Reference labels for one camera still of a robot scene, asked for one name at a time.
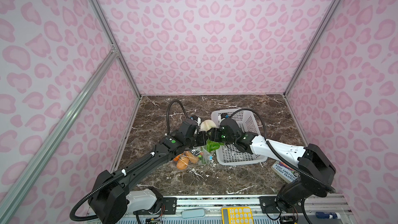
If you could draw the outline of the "green lettuce toy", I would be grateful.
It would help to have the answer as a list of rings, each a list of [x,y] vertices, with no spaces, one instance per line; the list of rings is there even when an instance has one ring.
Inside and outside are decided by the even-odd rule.
[[[212,153],[219,149],[224,143],[221,142],[221,137],[218,136],[218,128],[214,121],[204,120],[200,125],[200,131],[204,131],[207,136],[205,149]]]

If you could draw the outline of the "clear zip top bag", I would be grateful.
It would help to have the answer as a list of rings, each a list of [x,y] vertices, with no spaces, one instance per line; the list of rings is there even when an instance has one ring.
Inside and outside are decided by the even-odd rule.
[[[178,171],[186,171],[191,167],[201,167],[212,163],[214,163],[213,156],[207,146],[187,149],[171,161],[173,168]]]

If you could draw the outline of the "yellow-orange squash toy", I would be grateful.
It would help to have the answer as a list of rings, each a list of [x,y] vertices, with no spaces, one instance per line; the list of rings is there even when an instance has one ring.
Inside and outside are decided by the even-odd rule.
[[[196,157],[193,153],[191,153],[190,151],[186,151],[185,155],[188,157],[189,161],[193,164],[198,163],[199,158]]]

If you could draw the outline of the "brown potato toy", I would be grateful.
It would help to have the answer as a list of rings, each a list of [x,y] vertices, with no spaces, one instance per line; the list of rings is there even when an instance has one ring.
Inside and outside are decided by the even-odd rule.
[[[180,156],[180,157],[178,158],[176,167],[177,167],[177,169],[179,169],[179,170],[185,170],[185,169],[188,167],[189,162],[190,162],[190,160],[189,160],[188,157],[186,157],[186,156]]]

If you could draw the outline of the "green cucumber toy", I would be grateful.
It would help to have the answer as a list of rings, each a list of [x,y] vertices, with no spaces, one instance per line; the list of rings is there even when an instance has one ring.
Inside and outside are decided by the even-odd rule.
[[[199,161],[201,164],[209,164],[212,162],[212,156],[206,150],[200,151],[200,154],[198,155],[198,157],[199,157]]]

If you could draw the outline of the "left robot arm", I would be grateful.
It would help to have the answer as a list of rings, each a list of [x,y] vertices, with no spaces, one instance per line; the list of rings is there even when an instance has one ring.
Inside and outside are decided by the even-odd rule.
[[[163,196],[154,187],[134,191],[136,185],[158,167],[172,161],[194,145],[204,144],[199,134],[200,118],[193,116],[181,126],[164,136],[154,149],[133,164],[116,172],[102,172],[96,179],[88,204],[94,211],[91,219],[103,224],[117,223],[132,207],[134,212],[148,211],[158,214],[162,209]]]

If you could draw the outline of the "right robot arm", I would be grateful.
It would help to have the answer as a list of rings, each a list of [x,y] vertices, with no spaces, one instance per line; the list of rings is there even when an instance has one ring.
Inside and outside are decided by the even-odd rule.
[[[275,197],[274,206],[282,212],[310,196],[324,198],[335,193],[332,182],[336,169],[317,145],[303,147],[272,141],[256,132],[243,131],[232,118],[222,120],[219,127],[211,128],[207,134],[213,142],[281,161],[298,173],[298,178],[282,186]]]

